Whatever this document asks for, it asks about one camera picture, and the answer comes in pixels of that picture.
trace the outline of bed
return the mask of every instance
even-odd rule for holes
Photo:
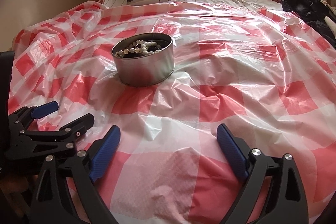
[[[158,85],[123,85],[112,47],[146,32],[173,38],[175,70]],[[10,113],[56,100],[59,111],[38,121],[43,130],[92,113],[78,149],[120,127],[95,184],[119,223],[219,223],[241,187],[216,142],[221,123],[266,155],[294,156],[310,223],[336,190],[336,51],[279,3],[88,1],[23,29],[13,49]]]

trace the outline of dark clothing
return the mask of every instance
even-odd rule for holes
[[[320,0],[281,0],[281,5],[285,12],[296,12],[304,22],[322,35],[333,48],[336,47],[335,36],[324,20],[328,16],[336,22],[336,17]]]

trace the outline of bead bracelet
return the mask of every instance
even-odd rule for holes
[[[159,45],[157,42],[155,41],[149,41],[149,42],[145,42],[144,40],[137,40],[135,42],[133,42],[132,44],[129,45],[129,47],[127,47],[124,50],[120,50],[118,51],[115,56],[118,57],[122,57],[125,58],[127,54],[131,53],[140,53],[143,56],[149,55],[149,54],[153,54],[155,52],[159,52],[162,49],[161,45]]]

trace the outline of wrinkled plastic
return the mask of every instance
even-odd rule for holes
[[[146,32],[172,36],[175,70],[155,86],[125,86],[111,49]],[[96,183],[120,224],[219,223],[241,187],[216,142],[222,122],[266,155],[293,155],[311,222],[336,189],[336,51],[293,14],[87,2],[14,42],[10,112],[58,101],[58,112],[38,121],[44,130],[92,113],[78,149],[120,127],[118,151]],[[266,192],[267,183],[250,220]]]

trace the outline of blue gripper pad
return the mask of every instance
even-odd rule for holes
[[[120,142],[120,129],[117,126],[111,127],[107,134],[108,137],[91,161],[89,177],[92,182],[95,182],[104,175]]]
[[[246,170],[246,158],[222,124],[217,128],[217,142],[235,176],[239,180],[246,180],[249,176],[249,173]]]
[[[34,108],[34,110],[31,112],[30,115],[34,119],[41,119],[46,115],[49,115],[57,110],[58,110],[58,103],[52,101],[50,103],[46,103],[44,105]]]

